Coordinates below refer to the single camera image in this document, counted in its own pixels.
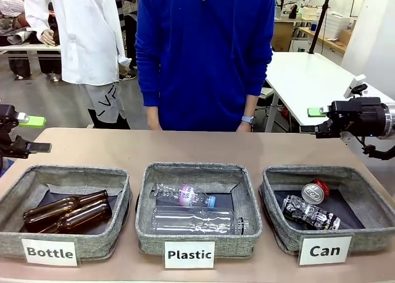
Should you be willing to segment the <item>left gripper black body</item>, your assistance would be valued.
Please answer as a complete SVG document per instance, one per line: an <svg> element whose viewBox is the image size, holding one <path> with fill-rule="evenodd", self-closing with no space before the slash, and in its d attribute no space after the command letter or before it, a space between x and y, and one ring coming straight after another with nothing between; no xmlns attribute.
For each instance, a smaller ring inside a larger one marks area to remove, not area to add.
<svg viewBox="0 0 395 283"><path fill-rule="evenodd" d="M18 121L19 113L15 110L15 107L10 104L2 104L0 110L1 120L1 146L8 147L13 144L10 137L10 132L13 128L19 125Z"/></svg>

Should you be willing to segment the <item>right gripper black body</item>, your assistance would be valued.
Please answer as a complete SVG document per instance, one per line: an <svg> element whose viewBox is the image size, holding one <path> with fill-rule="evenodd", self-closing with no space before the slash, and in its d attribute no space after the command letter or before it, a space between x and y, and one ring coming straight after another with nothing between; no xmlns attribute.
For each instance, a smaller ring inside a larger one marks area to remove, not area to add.
<svg viewBox="0 0 395 283"><path fill-rule="evenodd" d="M326 116L332 121L331 130L349 132L358 137L380 137L385 132L385 106L377 97L351 98L334 101Z"/></svg>

